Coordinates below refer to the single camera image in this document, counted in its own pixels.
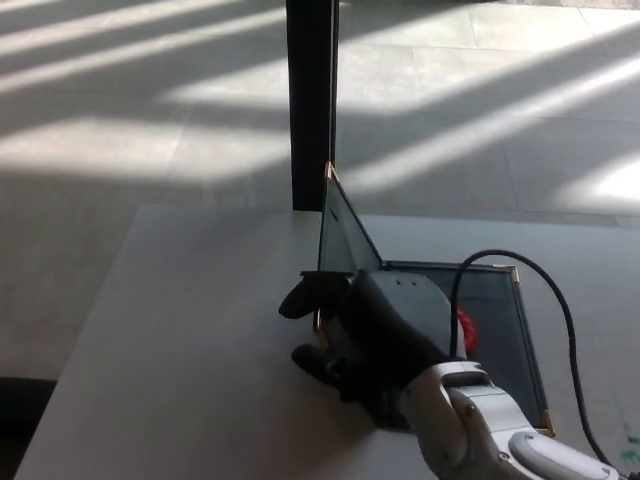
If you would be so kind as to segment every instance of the black pole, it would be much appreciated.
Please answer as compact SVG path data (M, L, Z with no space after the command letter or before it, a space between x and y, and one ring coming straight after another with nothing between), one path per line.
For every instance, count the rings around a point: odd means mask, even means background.
M335 163L338 0L286 0L294 210L322 210Z

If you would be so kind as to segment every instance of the red object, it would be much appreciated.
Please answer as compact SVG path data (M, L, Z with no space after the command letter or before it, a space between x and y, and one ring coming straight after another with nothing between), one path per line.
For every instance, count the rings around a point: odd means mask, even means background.
M476 330L476 326L473 324L471 317L461 308L458 308L458 320L464 333L464 348L467 353L473 353L478 345L478 331Z

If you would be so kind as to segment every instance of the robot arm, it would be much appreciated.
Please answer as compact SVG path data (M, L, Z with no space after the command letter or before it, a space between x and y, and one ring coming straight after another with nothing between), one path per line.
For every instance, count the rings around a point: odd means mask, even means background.
M340 354L312 345L298 347L293 360L336 387L345 401L357 399L372 381L400 388L401 410L425 462L441 479L623 478L614 468L537 433L515 400L463 351L451 360L446 297L426 277L410 280L404 283L413 284L411 290L384 271L349 278L307 275L280 313L300 318L317 308L331 312L368 362L366 368L349 367Z
M409 383L401 408L438 478L617 480L618 472L536 432L475 362L435 365Z

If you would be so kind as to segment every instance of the white table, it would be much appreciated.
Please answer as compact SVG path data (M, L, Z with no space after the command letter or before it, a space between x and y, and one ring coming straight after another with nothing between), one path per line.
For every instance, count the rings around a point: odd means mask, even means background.
M547 268L576 317L597 437L616 460L630 448L624 422L640 431L640 232L364 222L386 259L460 261L496 247ZM375 430L289 360L313 341L310 323L277 307L298 271L315 267L318 224L305 213L143 207L16 478L428 478L411 435ZM520 273L556 427L586 448L560 310L535 274Z

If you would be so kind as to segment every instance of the gray floor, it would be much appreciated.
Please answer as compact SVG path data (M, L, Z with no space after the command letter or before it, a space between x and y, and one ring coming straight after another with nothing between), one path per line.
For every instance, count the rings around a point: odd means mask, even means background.
M362 212L640 226L640 11L514 3L342 6ZM141 203L289 208L284 9L0 0L0 35L0 375L57 378Z

